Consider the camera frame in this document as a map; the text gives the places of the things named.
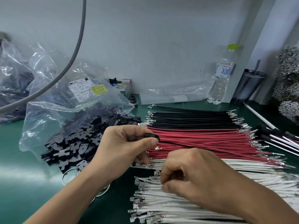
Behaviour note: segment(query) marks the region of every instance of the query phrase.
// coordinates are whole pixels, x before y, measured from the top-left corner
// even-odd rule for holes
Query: forearm
[[[256,184],[251,195],[245,196],[240,214],[250,224],[296,224],[299,215],[279,195]]]
[[[95,196],[109,183],[93,177],[92,168],[84,169],[24,224],[75,224]]]

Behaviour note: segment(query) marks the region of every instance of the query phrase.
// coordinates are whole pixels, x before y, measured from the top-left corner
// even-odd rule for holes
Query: plastic bag
[[[32,69],[14,44],[2,41],[0,57],[0,107],[19,101],[29,95],[27,86],[33,81]],[[0,115],[0,124],[24,119],[26,105]]]
[[[52,59],[53,55],[56,58],[60,56],[57,52],[47,52],[39,47],[30,58],[29,64],[35,70],[30,93],[36,92],[59,74],[60,71]],[[27,104],[19,142],[20,150],[30,150],[40,160],[40,154],[45,151],[44,144],[62,127],[66,136],[74,129],[88,125],[97,115],[105,120],[112,112],[124,114],[133,108],[134,106],[106,81],[105,74],[76,61],[57,84]]]
[[[202,80],[143,90],[140,92],[141,104],[201,101],[207,98],[213,82],[214,79]]]

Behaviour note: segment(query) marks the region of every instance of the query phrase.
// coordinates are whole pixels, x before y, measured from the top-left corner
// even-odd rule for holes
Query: water bottle
[[[230,44],[220,63],[217,63],[215,71],[215,82],[210,89],[207,101],[215,105],[220,104],[223,101],[224,94],[227,89],[228,79],[230,73],[234,67],[234,61],[236,58],[236,49],[238,44]]]

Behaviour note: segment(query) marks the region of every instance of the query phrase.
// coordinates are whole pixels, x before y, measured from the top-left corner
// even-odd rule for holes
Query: workbench surface
[[[237,107],[234,104],[213,105],[203,100],[164,104],[163,106],[213,111],[236,109],[234,112],[238,114],[238,117],[245,118],[244,123],[252,127],[262,123],[246,107]],[[144,120],[149,110],[151,109],[148,109],[148,105],[139,105],[138,108],[133,109],[132,114],[142,116]],[[286,127],[288,122],[285,117],[282,117],[276,123],[272,123],[280,124],[282,128],[285,128],[281,128],[281,130],[288,130]],[[61,183],[62,173],[58,165],[48,166],[46,163],[40,163],[31,152],[19,150],[22,127],[23,121],[0,126],[0,223],[3,224],[24,222],[63,186]],[[269,151],[286,154],[278,149],[269,149]],[[288,158],[287,164],[299,168],[299,158],[291,154],[287,154],[286,157]],[[292,169],[289,172],[299,173],[297,169]],[[111,184],[109,191],[104,196],[95,199],[79,223],[129,223],[128,210],[132,209],[133,204],[129,198],[137,190],[134,185],[134,176],[147,177],[152,173],[152,170],[130,168]]]

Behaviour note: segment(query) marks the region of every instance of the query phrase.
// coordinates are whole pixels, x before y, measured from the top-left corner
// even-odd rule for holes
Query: black cable end
[[[147,137],[154,137],[154,138],[158,139],[158,141],[160,142],[160,137],[154,133],[145,133],[144,138],[147,138]]]

